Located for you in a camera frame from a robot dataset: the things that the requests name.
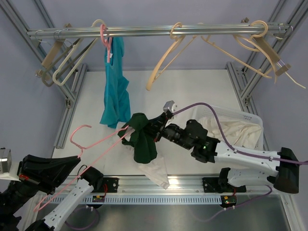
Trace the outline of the tan clip hanger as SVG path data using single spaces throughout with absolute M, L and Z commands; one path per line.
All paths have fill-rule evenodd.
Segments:
M 262 53 L 266 59 L 270 63 L 270 69 L 266 72 L 263 72 L 261 68 L 255 69 L 248 64 L 245 64 L 247 68 L 253 70 L 255 73 L 260 74 L 265 78 L 272 78 L 269 76 L 269 73 L 272 71 L 274 73 L 274 83 L 277 82 L 277 79 L 282 74 L 286 74 L 296 85 L 300 86 L 303 89 L 306 89 L 305 86 L 296 82 L 288 73 L 287 71 L 290 69 L 289 64 L 284 64 L 281 60 L 279 54 L 268 44 L 268 42 L 264 39 L 264 36 L 267 34 L 269 26 L 266 22 L 262 20 L 254 21 L 250 24 L 250 26 L 255 25 L 263 25 L 264 30 L 261 34 L 254 34 L 247 37 L 243 36 L 234 36 L 234 39 L 245 49 Z
M 51 87 L 54 82 L 52 80 L 52 76 L 49 74 L 50 70 L 53 69 L 53 67 L 63 58 L 65 58 L 68 55 L 69 50 L 72 48 L 72 45 L 76 43 L 71 43 L 69 47 L 66 47 L 66 49 L 63 51 L 61 55 L 58 56 L 57 59 L 54 59 L 56 55 L 58 54 L 61 47 L 64 45 L 65 39 L 60 39 L 59 35 L 63 30 L 56 30 L 53 34 L 53 37 L 55 39 L 55 43 L 53 44 L 52 48 L 50 49 L 49 53 L 44 58 L 43 62 L 41 63 L 44 70 L 40 69 L 37 72 L 37 75 L 41 77 L 41 80 L 43 84 L 46 87 Z

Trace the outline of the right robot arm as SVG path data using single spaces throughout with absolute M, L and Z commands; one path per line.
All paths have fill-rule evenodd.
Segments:
M 168 124 L 168 116 L 162 113 L 145 126 L 145 133 L 155 142 L 165 138 L 190 150 L 191 156 L 202 163 L 232 163 L 245 169 L 223 168 L 219 174 L 218 187 L 229 191 L 246 185 L 272 185 L 273 188 L 290 194 L 299 192 L 299 163 L 293 151 L 260 151 L 232 146 L 225 141 L 209 137 L 207 130 L 195 119 L 190 119 L 185 128 Z

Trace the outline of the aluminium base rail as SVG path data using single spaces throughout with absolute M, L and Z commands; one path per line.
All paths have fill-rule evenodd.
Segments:
M 129 195 L 184 195 L 204 193 L 202 178 L 218 177 L 220 183 L 228 183 L 224 178 L 220 180 L 218 174 L 214 175 L 170 175 L 168 176 L 169 187 L 167 189 L 156 185 L 145 175 L 127 176 L 104 176 L 119 178 L 117 193 Z

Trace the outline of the cream white t shirt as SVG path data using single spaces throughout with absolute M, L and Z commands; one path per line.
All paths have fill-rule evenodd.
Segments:
M 244 122 L 238 119 L 220 116 L 223 133 L 231 145 L 254 149 L 262 134 L 262 127 L 258 124 Z M 156 150 L 154 140 L 143 132 L 144 124 L 148 121 L 145 115 L 132 118 L 129 121 L 128 136 L 122 143 L 134 149 L 134 161 L 138 168 L 153 183 L 163 189 L 169 187 L 167 168 L 164 157 Z

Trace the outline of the dark green t shirt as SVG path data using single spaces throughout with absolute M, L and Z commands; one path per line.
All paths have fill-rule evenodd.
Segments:
M 157 157 L 157 150 L 154 139 L 145 133 L 145 127 L 149 124 L 149 120 L 144 113 L 134 113 L 131 119 L 122 126 L 134 129 L 130 138 L 128 135 L 122 139 L 123 145 L 134 148 L 134 161 L 140 164 L 148 164 Z M 123 137 L 127 133 L 127 129 L 118 132 L 119 137 Z

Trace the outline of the tan clip hanger left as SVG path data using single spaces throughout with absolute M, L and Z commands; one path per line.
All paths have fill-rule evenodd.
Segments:
M 63 58 L 65 58 L 68 55 L 69 50 L 72 48 L 72 45 L 76 43 L 71 43 L 69 47 L 66 47 L 66 49 L 63 51 L 61 55 L 58 56 L 57 59 L 54 59 L 56 55 L 58 54 L 61 47 L 64 45 L 65 39 L 60 39 L 59 35 L 63 30 L 56 30 L 53 34 L 53 37 L 55 39 L 55 43 L 53 44 L 52 48 L 50 49 L 49 53 L 44 58 L 43 62 L 41 63 L 44 70 L 40 69 L 37 72 L 37 75 L 41 77 L 41 80 L 43 84 L 46 87 L 51 87 L 54 82 L 52 80 L 52 76 L 49 74 L 50 70 L 53 69 L 53 67 Z

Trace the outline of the beige plastic hanger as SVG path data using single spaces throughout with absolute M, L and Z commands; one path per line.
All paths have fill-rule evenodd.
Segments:
M 168 64 L 166 64 L 165 67 L 162 68 L 162 64 L 166 60 L 166 58 L 183 42 L 183 40 L 186 38 L 186 35 L 175 35 L 174 31 L 175 29 L 180 29 L 183 27 L 183 24 L 181 22 L 177 22 L 173 25 L 169 37 L 174 42 L 171 44 L 171 46 L 166 50 L 164 55 L 161 57 L 161 59 L 157 62 L 156 66 L 154 67 L 148 82 L 146 84 L 146 90 L 150 91 L 152 88 L 153 83 L 162 75 L 162 73 L 174 62 L 174 60 L 197 38 L 197 35 L 193 35 L 191 40 L 170 60 Z

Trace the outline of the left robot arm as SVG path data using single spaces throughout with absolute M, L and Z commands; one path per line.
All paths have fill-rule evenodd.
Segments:
M 0 229 L 16 231 L 21 217 L 16 217 L 15 213 L 38 192 L 46 196 L 37 204 L 34 212 L 50 204 L 58 196 L 56 188 L 64 183 L 80 161 L 77 155 L 64 158 L 24 157 L 17 165 L 14 179 L 0 194 Z M 32 223 L 27 230 L 59 231 L 86 195 L 102 189 L 103 173 L 88 166 L 72 182 L 76 185 L 57 207 L 43 219 Z

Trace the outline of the beige hanger right thick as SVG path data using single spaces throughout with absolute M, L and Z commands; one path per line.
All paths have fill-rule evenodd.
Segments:
M 250 43 L 246 42 L 245 40 L 242 40 L 241 38 L 239 39 L 243 44 L 245 44 L 246 46 L 249 46 L 249 47 L 254 47 L 253 45 L 251 45 Z M 254 39 L 253 42 L 256 42 L 257 45 L 260 45 L 261 48 L 263 48 L 265 50 L 265 52 L 267 52 L 271 58 L 271 60 L 273 61 L 273 65 L 270 65 L 271 68 L 269 69 L 270 71 L 273 71 L 274 73 L 274 83 L 277 82 L 277 78 L 278 78 L 278 75 L 277 75 L 277 64 L 278 64 L 278 61 L 280 60 L 280 56 L 279 54 L 269 45 L 269 43 L 264 39 L 264 38 L 257 38 L 257 39 Z

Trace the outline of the tan clip hanger right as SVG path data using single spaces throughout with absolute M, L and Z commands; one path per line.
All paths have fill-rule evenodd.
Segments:
M 266 59 L 270 63 L 270 69 L 266 72 L 263 72 L 261 68 L 255 69 L 248 64 L 245 64 L 247 68 L 253 70 L 255 73 L 260 74 L 265 78 L 272 78 L 269 76 L 269 73 L 272 71 L 274 73 L 274 83 L 277 82 L 277 79 L 282 74 L 286 74 L 296 85 L 300 86 L 303 89 L 306 89 L 305 86 L 296 82 L 288 73 L 287 71 L 290 69 L 289 64 L 284 64 L 281 60 L 279 54 L 268 44 L 268 42 L 264 39 L 264 36 L 267 34 L 269 26 L 266 22 L 262 20 L 254 21 L 250 24 L 250 26 L 255 25 L 263 25 L 264 30 L 261 34 L 254 34 L 247 37 L 243 36 L 234 36 L 234 39 L 245 49 L 262 53 Z

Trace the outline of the teal blue t shirt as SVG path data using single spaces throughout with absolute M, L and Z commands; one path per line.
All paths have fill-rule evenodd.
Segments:
M 105 89 L 104 111 L 100 124 L 116 128 L 119 122 L 128 122 L 131 118 L 129 81 L 123 76 L 122 58 L 125 53 L 124 41 L 121 37 L 112 39 L 110 53 L 105 51 Z

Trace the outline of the thick pink plastic hanger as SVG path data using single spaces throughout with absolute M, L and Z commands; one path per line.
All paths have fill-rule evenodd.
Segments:
M 111 55 L 111 46 L 112 46 L 112 39 L 113 38 L 108 38 L 107 36 L 104 36 L 104 31 L 106 30 L 106 25 L 101 24 L 100 25 L 100 38 L 102 44 L 106 47 L 107 50 L 107 63 L 110 63 L 110 55 Z

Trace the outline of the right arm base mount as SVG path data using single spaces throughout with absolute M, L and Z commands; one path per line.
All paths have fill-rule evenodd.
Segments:
M 205 193 L 244 193 L 247 191 L 246 186 L 234 187 L 229 183 L 220 183 L 218 177 L 204 177 L 202 184 Z

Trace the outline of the white plastic basket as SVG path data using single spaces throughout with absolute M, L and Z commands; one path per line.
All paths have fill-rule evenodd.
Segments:
M 263 149 L 263 122 L 256 115 L 213 106 L 223 133 L 231 145 L 248 149 Z M 205 129 L 208 136 L 223 141 L 213 112 L 206 106 L 196 106 L 192 114 Z

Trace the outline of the beige hanger right thin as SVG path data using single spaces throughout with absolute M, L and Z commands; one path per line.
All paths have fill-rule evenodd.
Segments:
M 249 51 L 254 51 L 254 52 L 260 52 L 262 53 L 270 62 L 271 65 L 273 65 L 273 61 L 271 60 L 269 54 L 267 52 L 265 52 L 265 50 L 263 48 L 261 48 L 260 45 L 257 45 L 256 42 L 253 42 L 254 39 L 261 39 L 263 38 L 266 33 L 268 32 L 269 26 L 266 22 L 262 21 L 262 20 L 257 20 L 252 22 L 249 26 L 255 26 L 255 25 L 263 25 L 264 29 L 263 32 L 261 34 L 253 34 L 251 35 L 249 38 L 241 36 L 241 35 L 235 35 L 233 34 L 233 38 L 237 41 L 237 43 L 242 46 L 243 48 L 245 48 L 246 50 Z M 268 74 L 270 73 L 270 71 L 267 71 L 265 73 L 262 72 L 262 70 L 259 69 L 255 69 L 252 66 L 250 66 L 249 64 L 243 62 L 242 60 L 240 60 L 239 58 L 237 58 L 236 56 L 230 54 L 229 52 L 225 51 L 224 49 L 222 49 L 221 47 L 217 46 L 215 44 L 215 42 L 211 42 L 210 41 L 210 35 L 208 35 L 206 38 L 204 36 L 201 36 L 201 39 L 206 42 L 207 44 L 211 45 L 212 47 L 216 48 L 217 50 L 221 51 L 222 53 L 224 53 L 225 55 L 227 55 L 228 57 L 232 58 L 233 60 L 237 61 L 238 63 L 242 64 L 244 67 L 247 67 L 248 69 L 254 71 L 255 73 L 261 75 L 262 77 L 271 79 L 272 77 L 269 76 Z M 253 45 L 254 47 L 249 47 L 246 46 L 245 44 L 243 44 L 239 39 L 245 40 L 246 42 L 250 43 L 251 45 Z

